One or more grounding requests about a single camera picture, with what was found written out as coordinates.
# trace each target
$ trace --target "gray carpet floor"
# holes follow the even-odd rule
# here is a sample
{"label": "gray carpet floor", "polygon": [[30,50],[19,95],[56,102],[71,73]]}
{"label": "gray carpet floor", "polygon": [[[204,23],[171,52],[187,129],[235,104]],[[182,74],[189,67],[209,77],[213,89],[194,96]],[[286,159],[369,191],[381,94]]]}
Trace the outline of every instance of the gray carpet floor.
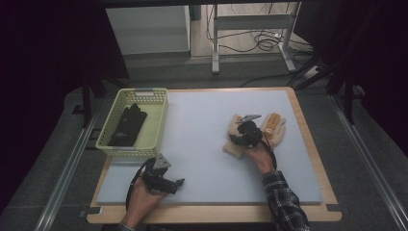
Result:
{"label": "gray carpet floor", "polygon": [[[133,88],[206,89],[283,87],[290,80],[284,62],[278,56],[262,59],[244,57],[221,59],[220,73],[211,73],[209,59],[126,60],[130,80],[122,80]],[[319,155],[337,196],[343,218],[336,222],[311,222],[314,230],[400,230],[382,196],[366,170],[350,137],[347,135],[332,102],[325,93],[322,79],[305,90],[296,92]],[[102,102],[94,128],[102,128],[118,87],[104,82],[108,95],[92,100]],[[64,164],[82,132],[82,115],[72,112],[82,105],[81,90],[65,99],[64,112],[38,157],[37,162],[14,195],[0,218],[0,230],[33,230],[45,207]],[[406,175],[408,160],[395,143],[367,114],[358,100],[354,101],[355,127],[371,151],[372,157],[404,205],[408,206]],[[112,230],[109,225],[89,224],[85,213],[99,179],[105,155],[94,149],[97,132],[91,134],[51,230]],[[184,224],[158,225],[177,230],[268,230],[268,224]]]}

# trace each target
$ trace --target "person's left hand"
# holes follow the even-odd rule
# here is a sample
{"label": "person's left hand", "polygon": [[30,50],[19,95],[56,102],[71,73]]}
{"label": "person's left hand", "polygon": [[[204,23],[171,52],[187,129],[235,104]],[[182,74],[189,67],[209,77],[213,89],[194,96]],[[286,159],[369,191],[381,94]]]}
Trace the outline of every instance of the person's left hand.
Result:
{"label": "person's left hand", "polygon": [[136,228],[140,220],[150,213],[166,195],[166,192],[151,193],[139,177],[135,182],[128,210],[122,222],[132,228]]}

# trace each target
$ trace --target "person's right hand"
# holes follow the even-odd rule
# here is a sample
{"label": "person's right hand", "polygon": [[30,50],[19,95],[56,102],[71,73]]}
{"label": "person's right hand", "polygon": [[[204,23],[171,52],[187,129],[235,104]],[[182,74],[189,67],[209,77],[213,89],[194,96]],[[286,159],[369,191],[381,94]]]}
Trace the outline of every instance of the person's right hand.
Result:
{"label": "person's right hand", "polygon": [[[273,147],[275,146],[274,143],[269,143],[273,150]],[[260,143],[258,143],[255,147],[243,147],[242,149],[252,159],[262,174],[276,170],[267,150]]]}

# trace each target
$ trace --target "table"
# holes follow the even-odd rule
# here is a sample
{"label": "table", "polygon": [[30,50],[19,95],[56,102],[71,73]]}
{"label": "table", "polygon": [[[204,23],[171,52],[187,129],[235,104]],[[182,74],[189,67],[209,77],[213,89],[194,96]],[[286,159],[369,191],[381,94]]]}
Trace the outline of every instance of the table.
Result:
{"label": "table", "polygon": [[[303,116],[293,89],[207,89],[207,90],[169,90],[169,92],[188,91],[248,91],[248,90],[285,90],[290,98],[293,112],[305,141],[308,154],[318,178],[323,202],[319,205],[301,205],[309,221],[337,221],[342,218],[342,212],[336,211],[338,202],[327,178],[319,153]],[[96,197],[107,174],[111,157],[107,157],[104,168],[95,190],[91,209],[99,211],[88,214],[90,223],[119,223],[125,214],[123,205],[100,205]],[[269,222],[271,218],[268,205],[159,205],[151,214],[143,219],[144,223],[221,223],[221,222]]]}

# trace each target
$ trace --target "black object in basket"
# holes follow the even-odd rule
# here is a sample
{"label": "black object in basket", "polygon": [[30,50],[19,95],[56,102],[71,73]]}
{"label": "black object in basket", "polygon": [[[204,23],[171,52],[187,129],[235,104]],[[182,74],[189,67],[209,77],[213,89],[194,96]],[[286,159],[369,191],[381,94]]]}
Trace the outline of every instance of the black object in basket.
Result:
{"label": "black object in basket", "polygon": [[142,112],[136,103],[125,108],[108,145],[133,146],[146,117],[147,113]]}

